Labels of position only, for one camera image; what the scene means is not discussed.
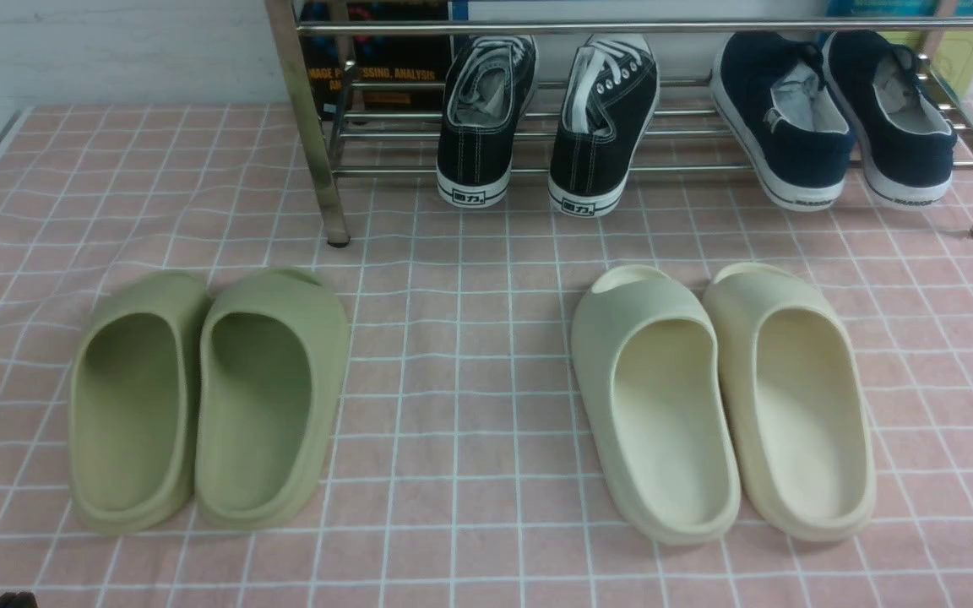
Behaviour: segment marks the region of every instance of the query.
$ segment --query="book cover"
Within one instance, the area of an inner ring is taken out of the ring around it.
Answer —
[[[348,3],[351,20],[467,20],[466,3]],[[305,3],[302,22],[329,20],[327,3]],[[359,77],[364,81],[443,82],[453,59],[453,42],[447,35],[356,35]],[[323,119],[332,119],[340,95],[344,70],[335,39],[302,38],[302,55],[310,74],[314,103]],[[364,91],[367,109],[386,111],[439,111],[441,91]]]

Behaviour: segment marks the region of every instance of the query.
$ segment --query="pink tiled floor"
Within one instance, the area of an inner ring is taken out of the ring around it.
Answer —
[[[750,177],[641,180],[601,222],[552,214],[538,181],[479,213],[429,181],[348,182],[356,239],[335,250],[294,143],[283,106],[46,108],[24,123],[0,162],[0,592],[53,608],[973,608],[973,173],[919,215],[873,207],[856,176],[814,214],[779,211]],[[417,144],[348,155],[430,162]],[[743,508],[720,542],[658,546],[606,493],[567,322],[607,266],[656,264],[699,291],[749,258],[815,282],[850,328],[876,517],[811,546]],[[316,497],[257,535],[193,508],[145,534],[90,534],[68,508],[64,378],[96,297],[161,267],[216,291],[265,264],[314,267],[355,324]]]

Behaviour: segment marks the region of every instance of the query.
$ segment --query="white wall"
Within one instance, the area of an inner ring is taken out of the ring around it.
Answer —
[[[472,3],[473,19],[818,15],[824,0]],[[583,37],[543,37],[563,76]],[[664,74],[706,73],[721,35],[653,40]],[[284,100],[260,0],[0,0],[0,103]]]

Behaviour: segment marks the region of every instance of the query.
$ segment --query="metal shoe rack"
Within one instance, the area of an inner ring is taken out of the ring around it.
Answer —
[[[746,19],[746,20],[625,20],[622,22],[351,22],[345,0],[329,0],[331,22],[298,22],[292,0],[265,0],[269,23],[280,64],[285,76],[287,93],[291,98],[292,109],[298,132],[302,138],[302,149],[313,178],[314,196],[327,232],[329,245],[346,247],[351,235],[348,234],[344,219],[344,208],[340,204],[340,188],[337,180],[341,177],[389,177],[389,176],[433,176],[433,164],[428,166],[356,166],[345,165],[343,160],[344,142],[348,139],[382,139],[382,141],[426,141],[436,138],[436,132],[401,128],[401,130],[363,130],[356,123],[363,121],[389,121],[400,123],[438,122],[440,112],[429,111],[363,111],[358,93],[362,91],[412,91],[441,89],[436,82],[363,82],[358,79],[355,52],[352,49],[353,35],[551,35],[579,34],[579,32],[627,32],[627,34],[702,34],[702,32],[731,32],[749,30],[772,31],[842,31],[842,30],[881,30],[881,31],[923,31],[922,58],[923,73],[934,99],[949,119],[960,137],[973,154],[973,116],[970,108],[963,107],[956,93],[935,70],[929,57],[938,49],[941,37],[946,30],[973,30],[973,17],[951,17],[957,0],[942,0],[938,12],[933,17],[919,19]],[[325,136],[313,94],[310,92],[308,65],[302,57],[300,37],[324,35],[336,39],[337,52],[344,65],[343,86],[336,104],[336,115],[329,136]],[[661,86],[704,86],[707,79],[663,80]],[[564,89],[564,82],[543,82],[540,89]],[[671,117],[714,117],[715,109],[707,108],[657,108],[655,115],[660,118]],[[532,120],[557,120],[557,112],[530,112],[525,118]],[[648,131],[646,138],[729,138],[730,131],[723,127],[700,128],[657,128]],[[517,133],[519,141],[528,139],[553,138],[549,130],[521,130]],[[956,169],[972,169],[973,158],[956,161]],[[673,165],[633,167],[637,173],[720,173],[750,171],[747,163],[721,163],[721,165]],[[546,173],[545,166],[517,166],[514,174]],[[973,237],[973,226],[970,228]]]

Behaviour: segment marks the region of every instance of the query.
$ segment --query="white rubber sole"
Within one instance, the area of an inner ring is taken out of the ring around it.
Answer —
[[[438,196],[443,198],[445,203],[461,209],[485,209],[505,196],[506,190],[509,189],[509,174],[513,170],[513,163],[509,163],[509,169],[505,170],[505,176],[502,176],[501,180],[475,186],[457,184],[449,180],[441,174],[437,166],[433,170],[438,176]]]
[[[532,38],[532,46],[535,49],[535,67],[532,68],[532,88],[528,91],[525,106],[520,108],[518,120],[524,118],[525,112],[532,105],[532,100],[535,97],[538,86],[540,86],[540,46],[537,45],[534,38]],[[505,197],[505,193],[509,190],[509,178],[513,175],[512,154],[510,150],[509,168],[505,170],[505,176],[502,176],[501,180],[475,186],[457,184],[455,181],[449,180],[448,177],[441,174],[441,170],[438,169],[437,162],[435,162],[433,173],[438,177],[438,196],[445,203],[452,204],[453,207],[459,207],[461,209],[486,209],[487,207],[493,207],[494,204],[497,204],[499,200]]]
[[[723,51],[726,50],[726,43],[720,46],[718,53],[715,54],[715,62],[711,65],[711,100],[715,103],[719,115],[723,116],[726,126],[734,133],[734,138],[742,144],[749,162],[753,169],[757,171],[757,181],[760,182],[764,193],[772,203],[790,211],[824,211],[831,207],[839,195],[843,193],[843,183],[839,182],[824,188],[806,188],[796,186],[784,181],[783,178],[773,173],[768,159],[764,158],[764,151],[761,150],[757,136],[746,126],[742,120],[742,114],[734,107],[731,97],[726,93],[723,80],[720,76],[720,65],[723,62]]]
[[[656,66],[655,69],[655,80],[656,82],[660,80],[659,66]],[[548,172],[547,191],[551,193],[551,204],[553,208],[563,212],[565,215],[571,215],[573,218],[602,218],[603,215],[614,211],[619,201],[622,200],[622,192],[625,192],[625,185],[629,181],[629,170],[633,169],[633,158],[636,157],[640,142],[644,139],[644,134],[648,131],[648,126],[652,123],[652,118],[655,117],[655,108],[657,107],[660,107],[660,86],[656,86],[655,88],[655,99],[652,100],[652,107],[648,110],[648,116],[644,117],[644,127],[641,127],[637,143],[634,144],[633,151],[629,154],[629,165],[626,168],[625,176],[622,176],[621,183],[618,183],[609,192],[602,193],[601,195],[580,196],[568,192],[567,189],[557,185],[553,181],[551,173]]]
[[[840,101],[843,116],[849,121],[851,128],[854,128],[854,132],[858,136],[858,146],[862,149],[862,176],[865,177],[866,189],[870,193],[873,193],[873,197],[877,200],[878,204],[892,209],[917,211],[937,203],[949,191],[949,186],[953,184],[953,178],[950,174],[949,179],[943,184],[916,188],[914,186],[900,184],[893,180],[893,178],[885,176],[877,168],[877,163],[873,162],[873,154],[870,151],[872,149],[869,146],[869,135],[866,133],[865,127],[862,126],[862,120],[858,119],[854,108],[851,107],[851,104],[846,101],[846,97],[843,96],[838,82],[835,82],[835,79],[831,76],[828,54],[831,51],[831,40],[833,38],[835,38],[835,34],[828,37],[822,49],[825,57],[825,80],[828,82],[828,88],[833,92],[835,99]]]

